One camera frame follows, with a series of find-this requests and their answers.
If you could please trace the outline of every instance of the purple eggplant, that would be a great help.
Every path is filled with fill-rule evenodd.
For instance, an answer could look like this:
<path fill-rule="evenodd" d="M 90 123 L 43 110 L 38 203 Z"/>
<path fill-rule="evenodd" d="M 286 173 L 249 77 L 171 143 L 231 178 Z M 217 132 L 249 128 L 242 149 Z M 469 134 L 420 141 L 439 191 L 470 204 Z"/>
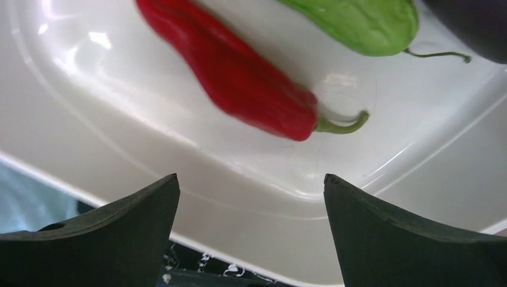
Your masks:
<path fill-rule="evenodd" d="M 496 63 L 507 63 L 507 0 L 423 1 L 477 54 Z"/>

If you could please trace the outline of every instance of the chayote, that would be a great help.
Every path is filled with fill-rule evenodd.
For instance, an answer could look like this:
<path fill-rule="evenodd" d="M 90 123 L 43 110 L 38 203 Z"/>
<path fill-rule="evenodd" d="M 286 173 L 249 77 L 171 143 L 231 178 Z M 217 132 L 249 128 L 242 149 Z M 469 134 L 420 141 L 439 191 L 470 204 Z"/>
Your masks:
<path fill-rule="evenodd" d="M 419 55 L 408 46 L 416 37 L 419 17 L 413 0 L 279 0 L 317 24 L 328 35 L 366 56 L 401 52 L 416 57 L 460 56 L 455 52 Z"/>

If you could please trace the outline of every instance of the red bell pepper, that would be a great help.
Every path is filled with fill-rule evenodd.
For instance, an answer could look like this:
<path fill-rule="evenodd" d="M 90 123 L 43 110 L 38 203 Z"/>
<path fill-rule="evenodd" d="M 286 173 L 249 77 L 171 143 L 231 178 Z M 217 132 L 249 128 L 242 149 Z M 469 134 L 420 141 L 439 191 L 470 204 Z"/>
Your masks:
<path fill-rule="evenodd" d="M 276 136 L 306 140 L 313 131 L 351 133 L 319 116 L 315 95 L 293 83 L 193 0 L 136 0 L 139 11 L 185 59 L 211 101 L 226 114 Z"/>

